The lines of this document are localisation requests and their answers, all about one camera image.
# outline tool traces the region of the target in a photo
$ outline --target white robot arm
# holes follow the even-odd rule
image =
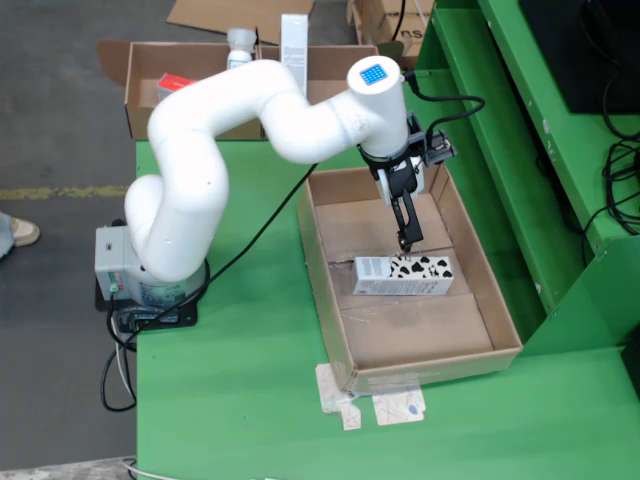
[[[415,93],[415,77],[407,78]],[[424,188],[423,168],[455,149],[444,132],[424,132],[407,115],[402,81],[390,58],[364,58],[349,70],[346,91],[310,106],[287,67],[257,60],[171,94],[148,126],[160,175],[143,176],[129,188],[127,226],[96,230],[101,297],[112,307],[133,302],[159,308],[203,285],[204,260],[229,193],[214,138],[255,117],[275,150],[293,163],[319,163],[357,145],[393,209],[399,246],[408,251],[422,240],[412,198]],[[176,314],[164,321],[183,317],[194,318]]]
[[[362,59],[347,84],[345,92],[309,106],[287,67],[258,60],[160,103],[148,133],[161,175],[136,180],[125,200],[133,248],[148,274],[179,282],[201,267],[229,190],[218,134],[259,117],[275,150],[300,164],[355,145],[373,159],[405,151],[410,131],[398,65],[387,57]]]

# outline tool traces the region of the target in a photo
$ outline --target concrete floor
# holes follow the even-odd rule
[[[135,412],[104,411],[98,392],[113,346],[93,307],[94,232],[124,191],[98,187],[128,185],[135,155],[95,42],[224,41],[165,23],[173,1],[0,0],[0,209],[42,229],[0,263],[0,470],[135,453]],[[311,45],[355,43],[345,0],[318,0],[310,24]]]

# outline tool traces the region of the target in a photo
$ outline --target yellow floor line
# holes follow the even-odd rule
[[[1,200],[46,200],[52,197],[89,198],[124,197],[127,185],[107,185],[104,187],[41,187],[0,189]]]

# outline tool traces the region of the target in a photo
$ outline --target cardboard box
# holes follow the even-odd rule
[[[400,8],[402,7],[401,0],[370,0],[363,3],[366,5],[366,8],[371,11],[368,17],[371,19],[373,28],[380,27],[387,17],[395,19],[395,28],[395,25],[397,25],[397,21],[400,18]],[[415,2],[414,0],[407,0],[404,10],[405,18],[409,16],[419,17],[420,13],[422,13],[428,21],[429,16],[431,15],[431,10],[433,10],[434,3],[434,0],[419,0],[418,2]]]
[[[374,393],[481,375],[522,350],[491,267],[444,166],[414,200],[424,240],[414,252],[449,257],[444,296],[355,296],[356,256],[397,252],[397,225],[367,168],[314,173],[298,219],[331,366],[343,391]]]
[[[229,46],[216,43],[161,43],[100,40],[98,57],[103,72],[125,87],[124,105],[131,137],[147,139],[147,123],[158,105],[157,85],[165,73],[202,80],[227,68]],[[219,140],[260,140],[262,127],[251,120]]]
[[[376,43],[384,43],[391,41],[393,32],[398,25],[398,19],[396,17],[385,17],[382,24],[375,33]],[[398,32],[399,39],[405,44],[402,59],[399,62],[403,68],[413,68],[418,61],[418,55],[420,55],[420,49],[422,48],[422,41],[426,28],[422,19],[417,15],[405,16],[400,26],[400,32]]]
[[[309,15],[313,0],[176,0],[167,22],[226,32],[230,28],[257,28],[260,40],[278,44],[280,16]]]
[[[419,0],[423,17],[415,2],[407,1],[405,16],[396,41],[391,37],[400,16],[401,2],[397,0],[348,0],[347,22],[353,23],[362,45],[375,44],[384,55],[394,58],[402,68],[414,68],[426,31],[425,23],[435,7],[433,0]]]
[[[280,48],[258,47],[260,58],[280,61]],[[309,47],[307,100],[320,103],[347,89],[347,72],[358,60],[378,55],[373,45]]]

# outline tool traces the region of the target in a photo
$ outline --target white bottle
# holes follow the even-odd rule
[[[253,45],[256,43],[256,32],[244,28],[230,28],[227,32],[227,42],[231,48],[227,58],[227,70],[253,60]]]

